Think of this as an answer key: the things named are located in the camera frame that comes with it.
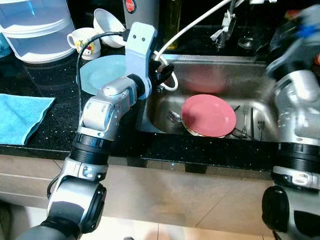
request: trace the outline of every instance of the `white bowl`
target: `white bowl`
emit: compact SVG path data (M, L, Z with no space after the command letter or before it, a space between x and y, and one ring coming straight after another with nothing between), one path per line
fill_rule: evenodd
M94 10L93 27L99 34L106 32L123 32L126 30L115 16L101 8ZM113 48L121 48L126 45L122 36L104 36L101 40L104 44Z

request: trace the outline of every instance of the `kitchen sink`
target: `kitchen sink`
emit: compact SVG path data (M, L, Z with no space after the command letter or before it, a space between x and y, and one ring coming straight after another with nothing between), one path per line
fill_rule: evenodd
M278 114L274 103L276 81L265 75L266 65L249 57L165 55L174 64L179 87L153 91L142 103L136 128L144 132L190 134L169 117L181 114L187 98L211 94L234 109L236 126L225 138L276 142Z

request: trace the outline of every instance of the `white mug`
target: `white mug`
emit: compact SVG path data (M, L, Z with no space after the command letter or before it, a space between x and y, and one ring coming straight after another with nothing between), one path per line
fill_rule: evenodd
M73 49L76 49L76 51L80 53L82 47L95 35L98 35L97 30L92 27L83 27L69 33L66 36L66 40ZM99 39L94 40L83 52L82 58L84 60L96 59L100 57L100 51L101 45Z

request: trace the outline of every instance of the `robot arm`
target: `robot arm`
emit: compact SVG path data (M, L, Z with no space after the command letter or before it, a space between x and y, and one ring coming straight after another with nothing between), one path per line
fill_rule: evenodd
M320 87L308 70L320 53L320 5L302 11L313 34L294 42L267 67L278 82L279 144L273 163L275 186L262 199L262 219L281 240L320 239Z
M100 184L108 170L108 157L121 117L138 99L146 99L152 86L173 70L150 72L149 62L156 30L134 23L125 47L126 72L103 86L84 106L70 155L51 194L47 219L21 235L19 240L77 240L94 231L100 222L107 190Z

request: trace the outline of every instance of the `plastic drawer organizer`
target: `plastic drawer organizer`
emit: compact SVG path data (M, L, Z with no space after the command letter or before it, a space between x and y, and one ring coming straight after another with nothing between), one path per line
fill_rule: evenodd
M49 63L72 54L67 35L74 29L66 0L0 0L0 32L26 63Z

